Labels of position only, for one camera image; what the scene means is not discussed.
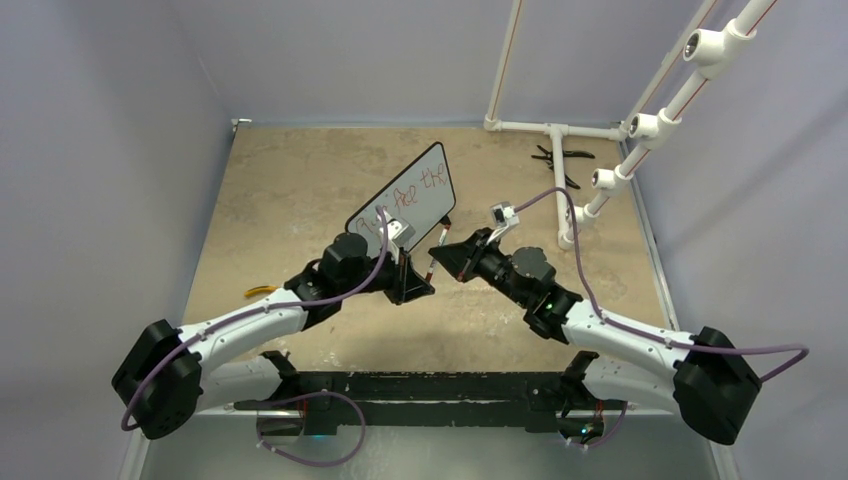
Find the small black-framed whiteboard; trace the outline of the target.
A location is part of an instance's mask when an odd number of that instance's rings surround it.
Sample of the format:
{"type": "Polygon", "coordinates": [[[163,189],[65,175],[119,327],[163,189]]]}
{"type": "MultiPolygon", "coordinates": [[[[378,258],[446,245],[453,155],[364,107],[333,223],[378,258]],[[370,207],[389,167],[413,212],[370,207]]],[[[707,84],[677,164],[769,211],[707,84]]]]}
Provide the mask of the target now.
{"type": "Polygon", "coordinates": [[[435,142],[352,214],[345,231],[365,238],[368,255],[377,256],[381,246],[377,209],[382,208],[387,219],[399,219],[411,227],[403,244],[410,251],[452,212],[456,203],[444,145],[435,142]]]}

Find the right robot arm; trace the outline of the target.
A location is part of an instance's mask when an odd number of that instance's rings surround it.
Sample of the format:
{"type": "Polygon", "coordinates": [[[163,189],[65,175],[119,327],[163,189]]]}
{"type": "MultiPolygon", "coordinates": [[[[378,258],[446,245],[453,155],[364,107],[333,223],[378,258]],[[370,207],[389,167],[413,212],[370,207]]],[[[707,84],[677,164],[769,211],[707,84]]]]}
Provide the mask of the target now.
{"type": "Polygon", "coordinates": [[[653,327],[614,313],[556,282],[538,247],[512,254],[488,240],[490,229],[432,247],[430,256],[460,283],[481,279],[522,308],[543,339],[578,348],[562,376],[565,405],[611,400],[678,415],[702,437],[736,442],[762,381],[719,330],[697,334],[653,327]]]}

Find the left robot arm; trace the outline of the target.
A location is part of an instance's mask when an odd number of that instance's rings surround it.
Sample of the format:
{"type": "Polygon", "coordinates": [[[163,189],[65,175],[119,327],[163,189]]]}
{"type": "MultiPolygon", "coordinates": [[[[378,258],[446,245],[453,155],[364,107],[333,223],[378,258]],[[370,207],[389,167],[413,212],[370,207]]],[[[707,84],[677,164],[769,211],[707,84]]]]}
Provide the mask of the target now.
{"type": "Polygon", "coordinates": [[[139,429],[150,439],[171,434],[212,397],[208,382],[215,370],[267,341],[320,324],[354,295],[374,292],[402,305],[435,289],[404,249],[385,247],[370,257],[361,235],[342,233],[261,300],[188,326],[165,319],[147,325],[111,379],[125,405],[121,429],[139,429]]]}

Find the black pliers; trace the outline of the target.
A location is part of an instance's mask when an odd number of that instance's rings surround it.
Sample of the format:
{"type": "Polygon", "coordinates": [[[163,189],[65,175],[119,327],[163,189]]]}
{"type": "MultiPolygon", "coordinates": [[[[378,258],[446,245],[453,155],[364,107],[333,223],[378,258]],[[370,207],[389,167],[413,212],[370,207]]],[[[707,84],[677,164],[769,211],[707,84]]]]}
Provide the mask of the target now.
{"type": "MultiPolygon", "coordinates": [[[[549,170],[554,171],[555,165],[561,165],[564,169],[564,161],[566,158],[583,158],[583,159],[596,159],[597,157],[588,151],[585,150],[563,150],[562,151],[562,160],[555,160],[554,152],[551,150],[547,150],[542,145],[537,144],[536,148],[541,152],[539,155],[531,155],[532,159],[541,160],[546,163],[549,170]]],[[[573,188],[575,190],[581,190],[581,186],[575,182],[567,173],[564,173],[564,182],[566,187],[573,188]]]]}

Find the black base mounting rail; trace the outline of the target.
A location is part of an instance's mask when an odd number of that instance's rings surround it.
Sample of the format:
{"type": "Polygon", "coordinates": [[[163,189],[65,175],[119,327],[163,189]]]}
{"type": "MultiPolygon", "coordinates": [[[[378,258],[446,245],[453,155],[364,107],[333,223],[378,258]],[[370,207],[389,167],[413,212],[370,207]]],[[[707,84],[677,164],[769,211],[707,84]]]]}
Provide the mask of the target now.
{"type": "Polygon", "coordinates": [[[300,414],[308,435],[340,426],[521,428],[552,433],[579,411],[615,411],[562,372],[302,371],[267,400],[235,403],[238,411],[300,414]]]}

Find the yellow-handled pliers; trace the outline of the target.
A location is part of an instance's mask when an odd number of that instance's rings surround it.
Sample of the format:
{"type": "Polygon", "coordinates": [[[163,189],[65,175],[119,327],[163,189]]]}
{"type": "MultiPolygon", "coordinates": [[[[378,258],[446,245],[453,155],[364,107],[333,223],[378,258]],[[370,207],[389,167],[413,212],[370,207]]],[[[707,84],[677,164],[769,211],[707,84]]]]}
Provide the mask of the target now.
{"type": "Polygon", "coordinates": [[[253,298],[253,297],[260,297],[260,296],[267,296],[267,295],[274,293],[278,289],[279,289],[279,287],[276,286],[276,285],[262,285],[262,286],[257,286],[257,287],[253,287],[253,288],[248,289],[247,291],[244,292],[243,296],[244,296],[245,299],[253,298]]]}

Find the aluminium extrusion frame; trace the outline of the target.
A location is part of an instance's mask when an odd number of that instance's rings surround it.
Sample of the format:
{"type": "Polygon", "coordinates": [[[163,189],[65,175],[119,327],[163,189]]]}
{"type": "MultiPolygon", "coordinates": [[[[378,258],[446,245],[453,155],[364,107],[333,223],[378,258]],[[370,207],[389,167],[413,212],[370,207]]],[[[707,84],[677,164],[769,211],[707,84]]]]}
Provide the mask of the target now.
{"type": "Polygon", "coordinates": [[[127,479],[734,479],[730,451],[660,410],[579,411],[567,428],[340,426],[234,405],[145,440],[127,479]]]}

